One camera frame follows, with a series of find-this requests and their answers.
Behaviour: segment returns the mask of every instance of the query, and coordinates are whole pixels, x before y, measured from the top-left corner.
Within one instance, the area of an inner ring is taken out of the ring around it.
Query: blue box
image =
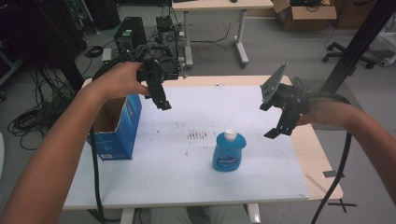
[[[130,160],[142,104],[139,95],[107,101],[93,124],[96,150],[104,161]]]

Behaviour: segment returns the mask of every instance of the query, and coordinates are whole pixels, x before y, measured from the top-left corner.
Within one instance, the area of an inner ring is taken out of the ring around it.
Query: dish soap bottle
[[[242,160],[242,149],[247,145],[244,136],[234,129],[226,129],[218,135],[217,145],[213,153],[213,168],[221,172],[238,169]]]

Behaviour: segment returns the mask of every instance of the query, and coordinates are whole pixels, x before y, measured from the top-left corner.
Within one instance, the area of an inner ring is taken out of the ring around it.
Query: hand
[[[132,93],[149,95],[148,87],[136,80],[142,63],[119,63],[96,79],[90,86],[99,89],[105,99],[125,97]]]
[[[308,123],[320,123],[329,126],[347,128],[350,116],[359,109],[330,98],[317,98],[310,101],[310,111],[300,116],[297,126]]]

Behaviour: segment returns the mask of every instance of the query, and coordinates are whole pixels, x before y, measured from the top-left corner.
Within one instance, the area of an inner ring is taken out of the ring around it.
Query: white table surface
[[[173,107],[142,97],[132,161],[99,161],[104,207],[152,207],[306,200],[309,192],[290,138],[263,135],[275,127],[276,108],[259,109],[258,86],[165,88]],[[242,163],[215,171],[216,136],[235,128],[247,139]],[[64,209],[95,207],[91,148],[85,145]]]

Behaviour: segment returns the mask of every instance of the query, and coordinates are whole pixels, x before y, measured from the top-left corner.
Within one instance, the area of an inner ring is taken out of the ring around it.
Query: metal stand
[[[377,1],[367,19],[346,48],[344,55],[338,61],[320,89],[321,91],[336,92],[338,90],[347,76],[353,72],[359,58],[375,40],[382,27],[385,26],[395,10],[396,1]]]
[[[186,44],[184,45],[184,52],[186,58],[186,67],[192,68],[192,53],[191,53],[191,42],[190,42],[190,34],[189,34],[189,23],[188,23],[188,11],[184,11],[184,36],[186,38]]]
[[[242,35],[244,34],[246,16],[247,16],[247,10],[243,9],[241,11],[241,17],[239,19],[238,36],[234,37],[236,48],[238,49],[239,56],[241,56],[241,62],[243,68],[248,64],[248,56],[247,53],[245,52],[244,45],[242,44]]]

